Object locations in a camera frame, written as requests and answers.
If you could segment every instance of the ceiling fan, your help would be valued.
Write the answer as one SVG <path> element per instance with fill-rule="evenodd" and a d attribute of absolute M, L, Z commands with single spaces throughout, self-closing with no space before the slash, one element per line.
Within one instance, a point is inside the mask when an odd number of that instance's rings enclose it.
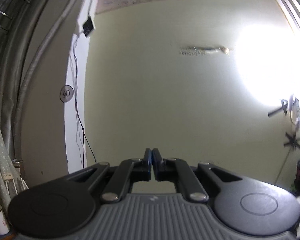
<path fill-rule="evenodd" d="M 296 138 L 296 134 L 291 136 L 286 132 L 286 137 L 289 139 L 289 142 L 284 143 L 283 147 L 291 146 L 294 150 L 296 150 L 297 148 L 300 149 L 300 144 L 298 143 L 298 141 L 300 141 L 300 138 Z"/>

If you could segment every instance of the black cable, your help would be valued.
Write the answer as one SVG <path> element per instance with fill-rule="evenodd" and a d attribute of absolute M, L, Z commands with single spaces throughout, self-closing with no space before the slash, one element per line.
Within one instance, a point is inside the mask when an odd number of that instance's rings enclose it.
<path fill-rule="evenodd" d="M 79 33 L 79 34 L 77 35 L 77 38 L 76 38 L 76 40 L 75 40 L 75 42 L 74 42 L 74 45 L 73 45 L 73 55 L 74 55 L 74 62 L 75 62 L 75 91 L 74 91 L 75 111 L 76 111 L 77 117 L 78 117 L 78 119 L 79 119 L 79 122 L 80 122 L 80 125 L 81 125 L 81 128 L 82 128 L 82 133 L 83 133 L 83 166 L 82 166 L 82 168 L 84 168 L 84 149 L 85 149 L 85 141 L 87 141 L 87 143 L 88 143 L 88 146 L 89 146 L 90 151 L 91 151 L 91 153 L 92 153 L 92 155 L 93 155 L 93 158 L 94 158 L 94 162 L 95 162 L 96 164 L 97 164 L 97 160 L 96 160 L 96 157 L 95 157 L 95 155 L 94 155 L 94 153 L 93 153 L 93 151 L 92 151 L 92 149 L 91 149 L 90 143 L 89 143 L 89 141 L 88 141 L 88 139 L 87 139 L 87 137 L 86 137 L 86 135 L 85 135 L 85 133 L 84 133 L 84 127 L 83 127 L 83 124 L 82 124 L 82 122 L 81 122 L 81 119 L 80 119 L 80 116 L 79 116 L 79 112 L 78 112 L 78 102 L 77 102 L 77 91 L 78 91 L 78 59 L 77 59 L 77 57 L 76 57 L 76 55 L 75 55 L 75 49 L 76 49 L 76 47 L 77 47 L 77 44 L 78 44 L 78 38 L 79 38 L 79 35 L 80 35 L 81 33 Z"/>
<path fill-rule="evenodd" d="M 283 161 L 283 164 L 282 164 L 282 166 L 281 166 L 281 168 L 280 168 L 280 171 L 279 171 L 279 173 L 278 173 L 278 176 L 277 176 L 277 178 L 276 178 L 275 181 L 274 181 L 274 185 L 275 185 L 275 186 L 276 186 L 276 184 L 277 184 L 277 182 L 278 182 L 278 180 L 279 180 L 279 178 L 280 178 L 280 175 L 281 175 L 281 172 L 283 171 L 284 166 L 286 165 L 286 162 L 287 162 L 287 160 L 288 160 L 288 157 L 289 157 L 290 152 L 291 152 L 292 149 L 293 149 L 293 146 L 290 147 L 290 149 L 289 149 L 289 151 L 288 151 L 288 153 L 287 153 L 287 156 L 286 156 L 286 158 L 285 158 L 284 161 Z"/>

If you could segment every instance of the electrical wire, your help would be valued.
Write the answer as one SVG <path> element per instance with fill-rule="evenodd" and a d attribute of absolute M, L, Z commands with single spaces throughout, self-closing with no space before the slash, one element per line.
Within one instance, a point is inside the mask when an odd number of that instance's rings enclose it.
<path fill-rule="evenodd" d="M 78 119 L 79 119 L 79 122 L 80 122 L 80 125 L 81 125 L 81 129 L 82 129 L 82 133 L 83 133 L 83 138 L 82 138 L 82 140 L 83 140 L 83 166 L 82 166 L 82 168 L 84 168 L 84 150 L 85 150 L 85 141 L 87 141 L 87 144 L 88 144 L 88 146 L 89 146 L 89 148 L 90 148 L 90 151 L 91 151 L 91 153 L 92 153 L 92 156 L 93 156 L 93 158 L 94 158 L 94 162 L 97 164 L 97 160 L 96 160 L 96 157 L 95 157 L 95 155 L 94 155 L 94 153 L 93 153 L 93 151 L 92 151 L 92 149 L 91 149 L 91 146 L 90 146 L 90 143 L 89 143 L 89 141 L 88 141 L 88 139 L 87 139 L 87 137 L 86 137 L 86 134 L 85 134 L 85 132 L 84 132 L 84 126 L 83 126 L 83 124 L 82 124 L 82 122 L 81 122 L 81 119 L 80 119 L 80 115 L 79 115 L 79 112 L 78 112 L 78 101 L 77 101 L 77 91 L 78 91 L 78 59 L 77 59 L 77 57 L 76 57 L 76 55 L 75 55 L 75 49 L 76 49 L 76 47 L 77 47 L 77 45 L 78 45 L 78 39 L 79 39 L 79 35 L 77 35 L 76 36 L 76 39 L 75 39 L 75 41 L 74 41 L 74 44 L 73 44 L 73 55 L 74 55 L 74 63 L 75 63 L 75 91 L 74 91 L 74 100 L 75 100 L 75 111 L 76 111 L 76 114 L 77 114 L 77 117 L 78 117 Z"/>
<path fill-rule="evenodd" d="M 280 171 L 279 171 L 279 173 L 278 173 L 278 176 L 277 176 L 277 178 L 276 178 L 275 181 L 274 181 L 274 185 L 277 184 L 278 179 L 279 179 L 279 177 L 280 177 L 280 175 L 281 175 L 281 173 L 282 173 L 282 171 L 283 171 L 284 166 L 286 165 L 286 162 L 287 162 L 287 160 L 288 160 L 288 157 L 289 157 L 290 152 L 291 152 L 292 149 L 293 149 L 293 147 L 291 146 L 290 149 L 289 149 L 289 151 L 288 151 L 288 153 L 287 153 L 286 158 L 285 158 L 284 161 L 283 161 L 283 164 L 282 164 L 281 169 L 280 169 Z"/>
<path fill-rule="evenodd" d="M 72 82 L 73 82 L 73 84 L 75 84 L 74 66 L 73 66 L 72 56 L 71 55 L 70 55 L 70 69 L 71 69 L 71 73 L 72 73 Z M 80 148 L 79 143 L 78 143 L 78 133 L 80 133 L 80 132 L 79 132 L 79 119 L 78 119 L 77 115 L 76 115 L 76 119 L 75 120 L 76 120 L 76 123 L 77 123 L 77 131 L 75 133 L 75 142 L 76 142 L 76 144 L 78 146 L 78 149 L 79 149 L 81 166 L 83 166 L 83 164 L 82 164 L 81 148 Z"/>

